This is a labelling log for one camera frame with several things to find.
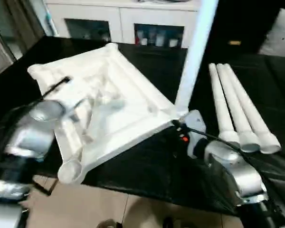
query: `red button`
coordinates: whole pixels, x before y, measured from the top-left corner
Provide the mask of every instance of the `red button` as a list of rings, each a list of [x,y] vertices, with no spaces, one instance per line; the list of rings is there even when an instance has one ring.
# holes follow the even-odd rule
[[[187,137],[182,137],[181,138],[184,142],[188,142],[189,141],[189,139],[187,138]]]

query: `bottle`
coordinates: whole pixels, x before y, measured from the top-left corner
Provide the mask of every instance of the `bottle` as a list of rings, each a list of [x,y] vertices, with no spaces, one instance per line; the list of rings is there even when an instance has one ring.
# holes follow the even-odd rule
[[[156,36],[155,46],[162,47],[165,43],[166,31],[160,31]]]

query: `pvc pipe end cap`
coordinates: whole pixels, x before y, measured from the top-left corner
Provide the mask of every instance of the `pvc pipe end cap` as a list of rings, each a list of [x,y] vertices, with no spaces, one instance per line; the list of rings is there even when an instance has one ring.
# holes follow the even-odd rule
[[[235,131],[223,131],[219,133],[219,138],[225,140],[228,143],[240,148],[238,133]]]
[[[260,150],[260,142],[253,132],[241,132],[238,136],[243,152],[252,153]]]
[[[260,141],[260,151],[264,154],[276,153],[281,149],[281,144],[271,132],[257,134]]]
[[[58,179],[63,184],[71,184],[81,173],[82,166],[77,159],[71,159],[63,163],[58,170]]]
[[[116,43],[108,43],[105,46],[108,47],[109,49],[118,50],[118,44]]]

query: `cabinet glass door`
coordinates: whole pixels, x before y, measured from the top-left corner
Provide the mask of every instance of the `cabinet glass door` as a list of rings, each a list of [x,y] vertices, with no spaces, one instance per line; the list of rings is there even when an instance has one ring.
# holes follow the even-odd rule
[[[180,48],[183,26],[134,24],[135,44]]]
[[[72,38],[111,41],[109,22],[83,19],[65,19]]]
[[[47,4],[60,37],[122,43],[119,9]]]

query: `white pole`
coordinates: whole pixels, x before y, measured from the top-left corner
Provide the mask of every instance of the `white pole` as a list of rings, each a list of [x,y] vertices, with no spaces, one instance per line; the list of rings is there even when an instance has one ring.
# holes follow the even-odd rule
[[[229,64],[225,64],[225,68],[246,117],[248,118],[253,131],[259,138],[261,152],[265,154],[278,152],[281,149],[278,139],[268,129],[266,123],[264,122],[255,105],[252,103],[236,74],[233,72],[231,66]]]
[[[199,73],[199,67],[204,55],[218,1],[202,1],[175,100],[176,110],[179,115],[184,115],[189,111],[189,102]]]
[[[240,105],[233,86],[229,81],[229,76],[226,72],[226,69],[222,64],[218,64],[217,68],[218,75],[231,111],[233,122],[239,136],[241,150],[244,152],[258,151],[260,148],[258,137],[251,130],[242,106]]]
[[[238,134],[234,131],[229,110],[219,81],[219,75],[214,63],[209,64],[212,93],[217,114],[219,138],[240,147]]]

